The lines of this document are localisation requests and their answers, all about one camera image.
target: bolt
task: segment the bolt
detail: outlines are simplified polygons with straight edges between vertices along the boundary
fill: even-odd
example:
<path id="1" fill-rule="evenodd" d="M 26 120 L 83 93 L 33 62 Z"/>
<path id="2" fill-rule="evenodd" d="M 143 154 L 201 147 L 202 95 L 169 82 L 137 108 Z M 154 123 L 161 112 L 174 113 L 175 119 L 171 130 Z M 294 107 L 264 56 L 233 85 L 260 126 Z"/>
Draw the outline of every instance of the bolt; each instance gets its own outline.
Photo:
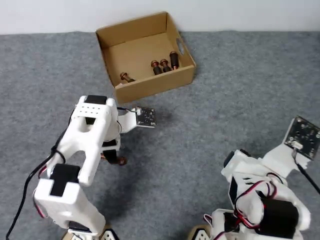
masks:
<path id="1" fill-rule="evenodd" d="M 174 70 L 177 70 L 179 68 L 178 53 L 176 51 L 171 51 L 169 56 L 170 56 L 171 68 L 173 68 Z"/>
<path id="2" fill-rule="evenodd" d="M 153 68 L 154 75 L 162 74 L 162 69 L 159 67 L 159 62 L 157 60 L 151 61 L 151 67 Z"/>
<path id="3" fill-rule="evenodd" d="M 128 73 L 126 73 L 126 72 L 120 73 L 120 78 L 121 78 L 121 80 L 126 80 L 128 83 L 131 83 L 131 82 L 135 81 L 133 78 L 130 78 L 128 76 Z"/>
<path id="4" fill-rule="evenodd" d="M 160 65 L 163 66 L 163 71 L 164 71 L 165 73 L 171 71 L 171 68 L 168 66 L 168 61 L 167 61 L 167 59 L 161 59 Z"/>

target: cable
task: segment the cable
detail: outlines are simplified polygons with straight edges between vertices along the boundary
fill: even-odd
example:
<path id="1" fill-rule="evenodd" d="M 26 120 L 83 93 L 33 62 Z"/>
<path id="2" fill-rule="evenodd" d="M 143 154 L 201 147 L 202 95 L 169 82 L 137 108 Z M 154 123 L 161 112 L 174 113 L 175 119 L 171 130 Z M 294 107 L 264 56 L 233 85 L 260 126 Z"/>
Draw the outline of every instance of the cable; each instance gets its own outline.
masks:
<path id="1" fill-rule="evenodd" d="M 241 220 L 241 222 L 243 223 L 243 225 L 245 225 L 248 229 L 256 229 L 259 228 L 260 225 L 259 224 L 253 224 L 251 223 L 248 219 L 245 218 L 245 216 L 242 214 L 242 212 L 237 208 L 237 202 L 239 200 L 239 198 L 243 197 L 244 195 L 247 195 L 248 193 L 250 193 L 253 189 L 255 189 L 259 184 L 261 183 L 265 183 L 266 181 L 264 180 L 260 180 L 257 181 L 255 184 L 253 184 L 251 187 L 249 187 L 246 191 L 244 191 L 243 193 L 241 193 L 234 201 L 234 215 Z"/>
<path id="2" fill-rule="evenodd" d="M 300 172 L 306 177 L 306 179 L 311 183 L 311 185 L 314 187 L 314 189 L 318 192 L 318 194 L 320 194 L 320 188 L 318 187 L 318 185 L 315 183 L 315 181 L 309 176 L 309 174 L 306 172 L 306 170 L 304 170 L 304 168 L 297 163 L 296 160 L 296 156 L 297 156 L 297 149 L 294 148 L 293 152 L 292 152 L 292 157 L 294 160 L 294 163 L 296 164 L 296 166 L 298 167 L 298 169 L 300 170 Z"/>
<path id="3" fill-rule="evenodd" d="M 16 223 L 17 223 L 17 220 L 20 216 L 20 213 L 22 211 L 22 208 L 24 207 L 24 204 L 25 204 L 25 201 L 26 201 L 26 196 L 27 196 L 27 190 L 28 190 L 28 185 L 31 181 L 31 179 L 33 178 L 33 176 L 50 160 L 52 159 L 52 157 L 55 155 L 55 154 L 59 154 L 60 157 L 62 158 L 63 160 L 63 163 L 66 163 L 66 158 L 65 156 L 57 149 L 58 148 L 58 145 L 61 141 L 61 139 L 63 138 L 63 136 L 65 135 L 66 131 L 67 131 L 68 127 L 60 134 L 60 136 L 58 137 L 58 139 L 56 140 L 55 144 L 51 147 L 51 152 L 50 152 L 50 155 L 45 159 L 43 160 L 38 166 L 35 167 L 35 169 L 29 174 L 29 176 L 26 178 L 25 182 L 24 182 L 24 186 L 23 186 L 23 192 L 22 192 L 22 199 L 21 199 L 21 202 L 20 202 L 20 205 L 19 205 L 19 208 L 18 210 L 16 211 L 16 214 L 13 218 L 13 221 L 12 221 L 12 224 L 8 230 L 8 232 L 6 233 L 5 235 L 5 239 L 6 240 L 9 240 L 9 236 L 12 232 L 12 230 L 14 229 Z"/>
<path id="4" fill-rule="evenodd" d="M 213 240 L 218 240 L 223 234 L 225 234 L 225 231 L 220 232 Z"/>
<path id="5" fill-rule="evenodd" d="M 212 217 L 209 214 L 204 214 L 203 220 L 205 220 L 210 225 L 210 227 L 212 227 Z"/>
<path id="6" fill-rule="evenodd" d="M 123 110 L 123 111 L 128 111 L 128 112 L 132 112 L 132 113 L 136 113 L 137 111 L 134 111 L 134 110 L 130 110 L 128 108 L 125 108 L 125 107 L 121 107 L 121 106 L 117 106 L 116 109 L 118 110 Z"/>
<path id="7" fill-rule="evenodd" d="M 76 235 L 75 233 L 72 233 L 74 236 L 76 236 L 78 239 L 83 240 L 82 237 L 80 237 L 80 235 Z"/>
<path id="8" fill-rule="evenodd" d="M 38 172 L 38 179 L 40 179 L 41 175 L 47 170 L 47 166 L 45 165 L 41 170 Z"/>
<path id="9" fill-rule="evenodd" d="M 38 204 L 36 203 L 36 199 L 35 199 L 36 189 L 37 189 L 37 188 L 35 188 L 35 189 L 33 190 L 33 194 L 32 194 L 33 205 L 34 205 L 36 211 L 38 212 L 38 214 L 40 215 L 40 217 L 41 217 L 42 219 L 46 219 L 48 216 L 46 216 L 46 215 L 42 212 L 42 210 L 40 209 L 40 207 L 39 207 Z"/>
<path id="10" fill-rule="evenodd" d="M 281 182 L 282 184 L 284 184 L 284 182 L 282 181 L 282 179 L 281 179 L 277 174 L 275 174 L 275 173 L 273 173 L 273 172 L 268 172 L 268 173 L 266 174 L 266 176 L 268 177 L 269 175 L 275 176 L 277 179 L 280 180 L 280 182 Z"/>
<path id="11" fill-rule="evenodd" d="M 119 124 L 119 126 L 121 127 L 121 130 L 120 130 L 120 132 L 119 132 L 119 133 L 121 133 L 121 132 L 122 132 L 122 129 L 123 129 L 123 128 L 122 128 L 122 125 L 120 124 L 119 120 L 117 120 L 116 122 L 117 122 L 117 123 Z"/>

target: box handle hole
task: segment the box handle hole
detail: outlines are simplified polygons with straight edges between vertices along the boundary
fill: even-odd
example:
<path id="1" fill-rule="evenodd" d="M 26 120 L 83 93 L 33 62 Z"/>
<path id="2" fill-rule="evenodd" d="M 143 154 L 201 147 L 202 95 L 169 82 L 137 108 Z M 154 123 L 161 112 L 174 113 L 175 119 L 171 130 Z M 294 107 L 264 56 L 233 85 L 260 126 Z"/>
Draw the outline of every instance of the box handle hole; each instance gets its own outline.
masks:
<path id="1" fill-rule="evenodd" d="M 175 41 L 176 41 L 176 45 L 178 46 L 180 54 L 181 55 L 185 54 L 185 48 L 184 48 L 184 45 L 181 42 L 181 39 L 177 38 Z"/>

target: circuit board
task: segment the circuit board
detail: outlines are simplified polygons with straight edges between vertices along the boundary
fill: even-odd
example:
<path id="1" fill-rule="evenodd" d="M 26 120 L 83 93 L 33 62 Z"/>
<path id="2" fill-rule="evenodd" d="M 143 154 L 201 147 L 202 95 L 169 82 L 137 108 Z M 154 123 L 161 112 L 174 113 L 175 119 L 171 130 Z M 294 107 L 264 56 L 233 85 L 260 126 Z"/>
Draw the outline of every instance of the circuit board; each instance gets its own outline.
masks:
<path id="1" fill-rule="evenodd" d="M 298 153 L 313 160 L 320 145 L 320 128 L 297 116 L 293 120 L 284 144 L 293 148 L 293 141 L 303 145 L 302 149 L 297 149 Z"/>
<path id="2" fill-rule="evenodd" d="M 140 127 L 154 128 L 156 126 L 156 111 L 154 108 L 135 108 L 136 124 Z"/>

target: black wire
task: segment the black wire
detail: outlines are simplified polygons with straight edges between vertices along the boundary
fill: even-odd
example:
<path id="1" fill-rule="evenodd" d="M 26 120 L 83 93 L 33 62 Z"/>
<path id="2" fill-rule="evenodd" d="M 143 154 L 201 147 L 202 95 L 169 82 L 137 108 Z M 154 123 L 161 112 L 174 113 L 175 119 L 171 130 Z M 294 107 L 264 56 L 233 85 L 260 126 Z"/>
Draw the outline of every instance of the black wire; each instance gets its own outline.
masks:
<path id="1" fill-rule="evenodd" d="M 315 188 L 315 190 L 318 192 L 318 194 L 320 194 L 320 188 L 315 183 L 315 181 L 309 176 L 309 174 L 306 172 L 306 170 L 304 170 L 303 167 L 299 163 L 296 163 L 296 166 L 298 167 L 300 172 L 306 177 L 306 179 L 311 183 L 311 185 Z"/>
<path id="2" fill-rule="evenodd" d="M 296 156 L 297 156 L 297 149 L 294 149 L 292 152 L 292 157 L 293 157 L 294 163 L 296 164 L 296 166 L 298 167 L 300 172 L 305 176 L 305 178 L 311 183 L 311 185 L 314 187 L 314 189 L 318 192 L 318 194 L 320 194 L 320 188 L 315 183 L 315 181 L 309 176 L 309 174 L 306 172 L 306 170 L 304 170 L 304 168 L 299 163 L 297 163 Z"/>
<path id="3" fill-rule="evenodd" d="M 120 130 L 120 133 L 122 132 L 122 125 L 120 124 L 120 122 L 119 122 L 119 120 L 117 120 L 116 121 L 119 125 L 120 125 L 120 127 L 121 127 L 121 130 Z"/>
<path id="4" fill-rule="evenodd" d="M 58 148 L 58 145 L 61 141 L 61 139 L 63 138 L 63 136 L 65 135 L 66 131 L 67 131 L 67 128 L 60 134 L 60 136 L 58 137 L 58 139 L 56 140 L 55 144 L 52 146 L 51 148 L 51 153 L 50 155 L 43 161 L 41 162 L 30 174 L 29 176 L 26 178 L 25 182 L 24 182 L 24 186 L 23 186 L 23 193 L 22 193 L 22 199 L 21 199 L 21 202 L 20 202 L 20 205 L 19 205 L 19 208 L 18 208 L 18 211 L 16 211 L 16 214 L 13 218 L 13 221 L 12 221 L 12 224 L 8 230 L 8 232 L 6 233 L 5 235 L 5 239 L 6 240 L 9 240 L 9 236 L 12 232 L 12 230 L 14 229 L 16 223 L 17 223 L 17 220 L 20 216 L 20 213 L 22 211 L 22 208 L 24 207 L 24 204 L 25 204 L 25 201 L 26 201 L 26 196 L 27 196 L 27 190 L 28 190 L 28 185 L 29 185 L 29 182 L 31 181 L 31 179 L 33 178 L 33 176 L 55 155 L 55 154 L 59 154 L 63 160 L 63 163 L 66 162 L 66 158 L 65 156 L 57 150 Z"/>
<path id="5" fill-rule="evenodd" d="M 136 111 L 133 111 L 133 110 L 130 110 L 130 109 L 128 109 L 128 108 L 121 107 L 121 106 L 117 106 L 116 109 L 118 109 L 118 110 L 123 110 L 123 111 L 129 111 L 129 112 L 132 112 L 132 113 L 136 113 Z"/>
<path id="6" fill-rule="evenodd" d="M 268 177 L 268 175 L 275 176 L 276 178 L 278 178 L 278 179 L 280 180 L 280 182 L 281 182 L 282 184 L 284 184 L 284 182 L 282 181 L 282 179 L 281 179 L 277 174 L 275 174 L 275 173 L 273 173 L 273 172 L 268 172 L 268 173 L 266 174 L 266 176 Z"/>

